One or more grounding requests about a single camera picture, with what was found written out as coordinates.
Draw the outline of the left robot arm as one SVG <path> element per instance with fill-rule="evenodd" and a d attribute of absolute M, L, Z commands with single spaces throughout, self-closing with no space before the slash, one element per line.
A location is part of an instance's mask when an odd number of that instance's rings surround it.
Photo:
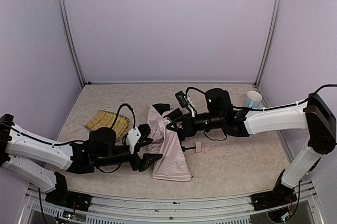
<path fill-rule="evenodd" d="M 1 168 L 18 173 L 46 194 L 49 203 L 73 210 L 88 211 L 92 197 L 70 191 L 66 178 L 36 162 L 51 164 L 73 174 L 90 174 L 104 166 L 129 163 L 132 170 L 143 172 L 162 158 L 162 154 L 139 150 L 152 143 L 147 124 L 135 127 L 127 134 L 127 145 L 116 144 L 116 132 L 101 127 L 89 133 L 88 140 L 58 142 L 33 134 L 13 122 L 14 117 L 1 117 Z"/>

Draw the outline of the pink folding umbrella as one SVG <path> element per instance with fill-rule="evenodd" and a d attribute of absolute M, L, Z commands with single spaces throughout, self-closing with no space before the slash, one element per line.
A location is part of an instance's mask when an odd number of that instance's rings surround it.
<path fill-rule="evenodd" d="M 153 142 L 148 146 L 151 154 L 162 154 L 152 171 L 152 178 L 173 182 L 190 182 L 197 175 L 192 175 L 176 132 L 166 129 L 170 123 L 167 115 L 173 111 L 169 104 L 150 105 L 147 123 L 151 128 L 150 138 Z"/>

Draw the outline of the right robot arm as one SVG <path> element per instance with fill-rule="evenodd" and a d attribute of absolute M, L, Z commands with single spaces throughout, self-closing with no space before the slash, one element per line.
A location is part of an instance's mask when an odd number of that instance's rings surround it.
<path fill-rule="evenodd" d="M 317 92 L 292 104 L 271 108 L 235 107 L 228 91 L 213 88 L 204 92 L 206 113 L 198 114 L 186 91 L 175 94 L 181 107 L 189 112 L 167 124 L 179 140 L 221 129 L 224 136 L 248 137 L 267 131 L 307 129 L 309 139 L 290 165 L 284 169 L 272 190 L 251 196 L 254 210 L 260 211 L 295 202 L 294 191 L 300 180 L 317 165 L 323 155 L 336 147 L 336 117 Z"/>

